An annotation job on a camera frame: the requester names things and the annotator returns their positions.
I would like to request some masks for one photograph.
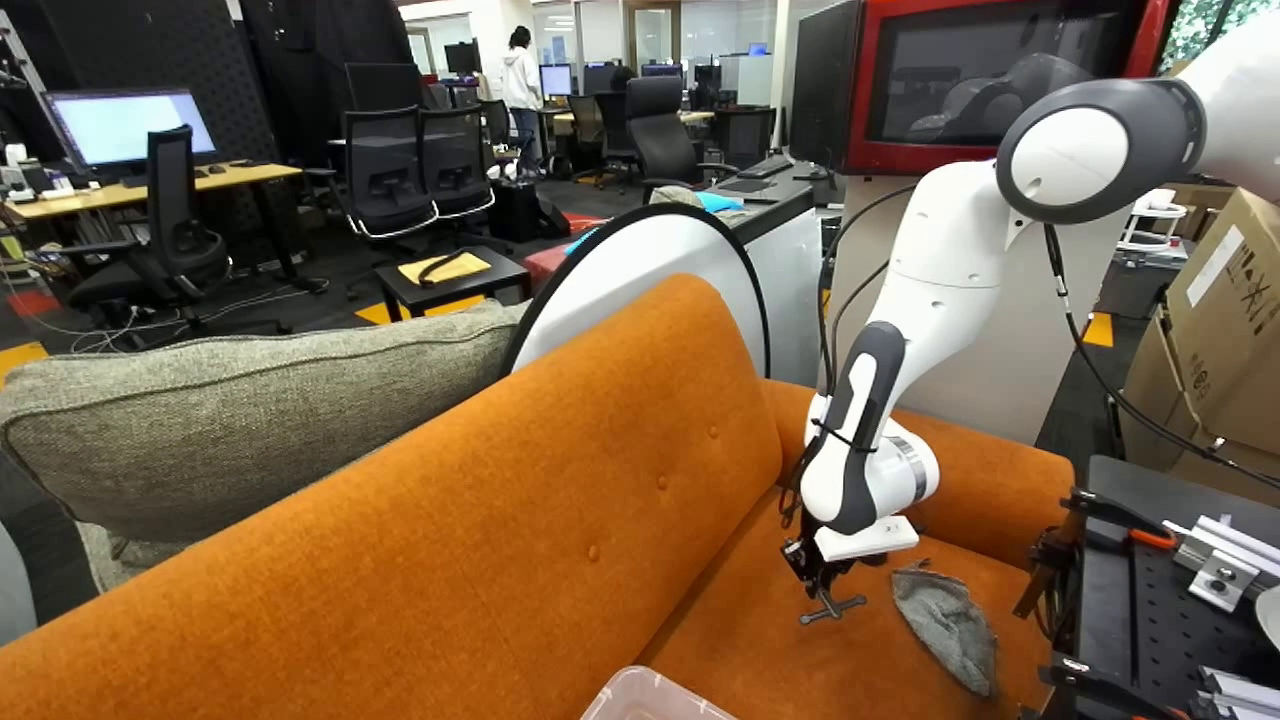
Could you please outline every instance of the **couch armrest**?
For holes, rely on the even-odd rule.
[[[1034,538],[1066,524],[1059,499],[1076,472],[1063,458],[914,412],[897,421],[923,437],[945,469],[936,495],[907,513],[923,538],[1027,566]]]

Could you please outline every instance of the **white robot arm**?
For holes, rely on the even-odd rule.
[[[892,407],[927,367],[975,340],[1005,256],[1032,225],[1082,225],[1156,185],[1203,174],[1280,201],[1280,11],[1211,45],[1177,82],[1088,82],[1032,106],[995,160],[927,174],[892,243],[879,302],[831,398],[811,406],[800,542],[785,547],[811,598],[861,555],[914,544],[897,513],[940,469]]]

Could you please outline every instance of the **red screen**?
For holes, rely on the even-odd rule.
[[[848,174],[919,178],[993,158],[1051,89],[1156,68],[1168,0],[869,0]]]

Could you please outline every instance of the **orange couch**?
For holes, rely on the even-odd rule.
[[[569,347],[130,584],[0,648],[5,715],[579,715],[652,664],[733,715],[1011,715],[1048,641],[1011,606],[1059,524],[1059,458],[904,418],[945,464],[873,606],[800,630],[775,479],[802,390],[769,384],[715,293],[667,279]],[[886,571],[967,584],[1000,691],[960,689]]]

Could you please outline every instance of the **black office chair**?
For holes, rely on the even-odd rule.
[[[342,111],[342,218],[366,243],[393,243],[439,220],[422,188],[418,108]]]
[[[775,108],[762,106],[734,106],[715,108],[711,117],[711,147],[723,166],[752,167],[769,158],[775,129]]]
[[[632,119],[638,117],[671,117],[683,95],[683,77],[632,77],[621,95],[595,95],[602,117],[602,160],[638,167],[638,147],[632,136]]]
[[[136,347],[136,325],[160,309],[176,309],[188,332],[215,332],[233,312],[260,309],[233,287],[226,241],[192,218],[192,129],[146,133],[146,241],[70,243],[75,256],[106,256],[105,268],[69,287],[69,304],[119,329]]]
[[[339,108],[409,108],[422,101],[415,64],[339,64]]]
[[[520,145],[512,136],[512,117],[504,101],[480,101],[485,117],[485,166],[512,166],[520,160]]]
[[[485,108],[418,111],[418,174],[435,220],[480,218],[496,206],[487,188]]]
[[[634,117],[627,133],[638,153],[645,206],[660,185],[699,188],[738,174],[734,166],[706,160],[674,111]]]
[[[572,166],[595,167],[602,160],[602,117],[595,95],[569,95],[572,111]]]

